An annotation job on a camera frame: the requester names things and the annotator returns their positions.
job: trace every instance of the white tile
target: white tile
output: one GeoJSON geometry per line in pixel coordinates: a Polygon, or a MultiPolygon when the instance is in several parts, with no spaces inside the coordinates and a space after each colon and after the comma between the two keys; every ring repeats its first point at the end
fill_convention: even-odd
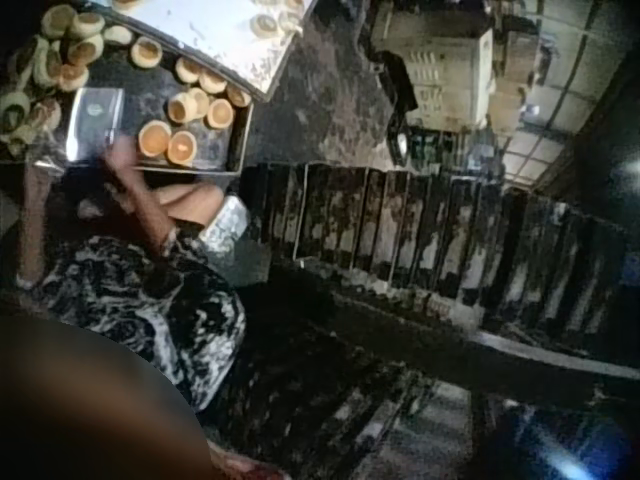
{"type": "Polygon", "coordinates": [[[506,154],[502,157],[502,163],[504,163],[506,173],[516,175],[522,164],[524,163],[524,157],[518,157],[516,155],[506,154]]]}
{"type": "Polygon", "coordinates": [[[522,170],[520,170],[520,176],[525,178],[530,178],[531,180],[537,180],[540,175],[544,173],[547,169],[547,164],[538,162],[536,160],[528,160],[527,163],[524,164],[522,170]]]}
{"type": "Polygon", "coordinates": [[[563,148],[564,144],[549,140],[548,138],[543,138],[533,152],[532,157],[543,160],[547,163],[553,163],[556,158],[558,158],[558,155],[560,155],[563,148]]]}
{"type": "Polygon", "coordinates": [[[544,4],[544,16],[555,18],[568,25],[584,28],[592,0],[552,0],[544,4]]]}
{"type": "Polygon", "coordinates": [[[521,155],[529,155],[538,141],[538,135],[527,132],[516,132],[509,144],[509,151],[521,155]]]}
{"type": "Polygon", "coordinates": [[[515,180],[515,183],[517,185],[525,185],[525,186],[529,186],[529,185],[533,185],[533,180],[531,180],[530,178],[524,178],[524,177],[518,177],[515,180]]]}
{"type": "Polygon", "coordinates": [[[575,30],[548,21],[544,22],[542,31],[553,39],[558,51],[558,54],[551,59],[545,85],[563,88],[567,84],[578,56],[581,35],[575,30]]]}
{"type": "Polygon", "coordinates": [[[553,122],[553,128],[563,132],[578,133],[591,115],[593,108],[592,102],[568,93],[553,122]]]}
{"type": "Polygon", "coordinates": [[[625,52],[603,42],[587,42],[571,91],[600,99],[618,70],[625,52]]]}
{"type": "Polygon", "coordinates": [[[527,117],[527,122],[546,126],[553,110],[556,108],[561,93],[561,90],[557,88],[535,85],[529,94],[527,102],[538,105],[540,113],[535,117],[527,117]]]}

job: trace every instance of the staircase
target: staircase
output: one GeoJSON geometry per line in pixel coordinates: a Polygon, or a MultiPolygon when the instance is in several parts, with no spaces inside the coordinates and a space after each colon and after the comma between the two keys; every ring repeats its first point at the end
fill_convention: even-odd
{"type": "Polygon", "coordinates": [[[458,478],[471,455],[470,393],[438,382],[427,405],[400,419],[358,480],[458,478]]]}

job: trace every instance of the person's leg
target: person's leg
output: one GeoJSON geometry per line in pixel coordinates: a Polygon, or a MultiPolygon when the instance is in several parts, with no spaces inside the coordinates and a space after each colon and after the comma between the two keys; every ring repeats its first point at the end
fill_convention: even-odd
{"type": "Polygon", "coordinates": [[[222,208],[224,192],[210,183],[200,183],[195,187],[190,193],[163,206],[172,218],[207,227],[222,208]]]}
{"type": "MultiPolygon", "coordinates": [[[[156,188],[152,193],[158,200],[158,203],[160,203],[160,205],[162,206],[165,206],[178,201],[182,197],[189,195],[198,187],[200,187],[200,185],[201,184],[199,183],[168,185],[166,187],[156,188]]],[[[105,187],[110,191],[113,199],[120,204],[120,207],[126,213],[133,213],[133,204],[125,193],[118,192],[111,185],[105,185],[105,187]]]]}

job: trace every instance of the person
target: person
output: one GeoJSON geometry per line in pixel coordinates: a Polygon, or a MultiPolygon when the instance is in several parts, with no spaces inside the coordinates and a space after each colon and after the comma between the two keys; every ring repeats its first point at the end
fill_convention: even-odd
{"type": "Polygon", "coordinates": [[[233,363],[245,314],[237,295],[209,265],[202,243],[174,219],[206,225],[223,196],[209,186],[151,192],[135,169],[130,138],[118,138],[105,160],[126,192],[148,248],[109,235],[61,240],[47,265],[45,203],[51,178],[28,165],[16,283],[55,319],[140,355],[195,412],[202,411],[233,363]]]}

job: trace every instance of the light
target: light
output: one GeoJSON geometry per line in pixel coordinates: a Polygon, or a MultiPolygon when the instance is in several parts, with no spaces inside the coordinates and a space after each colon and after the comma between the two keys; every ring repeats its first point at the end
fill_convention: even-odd
{"type": "Polygon", "coordinates": [[[407,136],[404,133],[398,134],[398,149],[400,150],[400,156],[402,158],[407,156],[407,151],[409,150],[409,142],[407,140],[407,136]]]}
{"type": "Polygon", "coordinates": [[[571,457],[562,453],[551,453],[547,456],[549,465],[555,468],[567,480],[595,480],[583,466],[576,463],[571,457]]]}

